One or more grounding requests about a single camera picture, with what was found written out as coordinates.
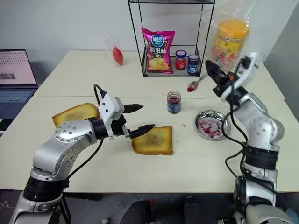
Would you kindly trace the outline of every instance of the small metal dish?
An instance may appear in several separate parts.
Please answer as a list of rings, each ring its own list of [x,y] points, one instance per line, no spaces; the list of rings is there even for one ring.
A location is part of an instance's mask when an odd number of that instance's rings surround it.
[[[225,138],[221,131],[221,125],[224,120],[224,115],[217,111],[203,111],[196,115],[194,119],[194,124],[196,130],[205,139],[218,141]],[[230,122],[225,121],[224,131],[226,134],[230,132]]]

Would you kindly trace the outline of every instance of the glass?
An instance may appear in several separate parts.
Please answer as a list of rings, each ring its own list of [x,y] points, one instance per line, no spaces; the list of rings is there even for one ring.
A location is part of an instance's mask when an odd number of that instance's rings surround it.
[[[116,62],[116,60],[119,60],[119,58],[114,58],[113,56],[113,52],[115,51],[115,48],[117,48],[119,51],[117,51],[118,53],[120,51],[120,41],[118,38],[107,38],[105,40],[105,43],[106,43],[106,58],[107,60],[115,67],[120,67],[122,66],[122,64],[120,65],[119,63]]]

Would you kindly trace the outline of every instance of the small jar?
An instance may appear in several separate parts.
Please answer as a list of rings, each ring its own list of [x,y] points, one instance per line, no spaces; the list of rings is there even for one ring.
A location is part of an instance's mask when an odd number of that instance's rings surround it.
[[[198,73],[199,61],[199,55],[189,55],[187,71],[190,75]]]
[[[170,113],[178,113],[181,110],[181,94],[171,91],[167,94],[167,109]]]
[[[186,55],[187,52],[185,50],[177,50],[176,51],[176,69],[184,70],[186,68]]]

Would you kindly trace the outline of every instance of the toast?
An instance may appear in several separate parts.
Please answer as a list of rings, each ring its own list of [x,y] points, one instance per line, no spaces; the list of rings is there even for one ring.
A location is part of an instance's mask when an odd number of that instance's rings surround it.
[[[62,113],[56,114],[52,117],[56,127],[59,125],[71,121],[71,120],[86,120],[88,118],[100,118],[100,113],[95,105],[90,103],[80,104],[72,107]]]
[[[137,154],[172,155],[172,126],[154,127],[146,134],[132,139]]]

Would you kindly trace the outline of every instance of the pink snack bag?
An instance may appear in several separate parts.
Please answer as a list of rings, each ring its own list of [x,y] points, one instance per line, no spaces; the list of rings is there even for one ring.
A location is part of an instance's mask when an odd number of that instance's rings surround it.
[[[152,32],[145,28],[142,28],[141,31],[148,41],[146,46],[148,55],[147,70],[149,72],[173,74],[169,50],[175,31]]]

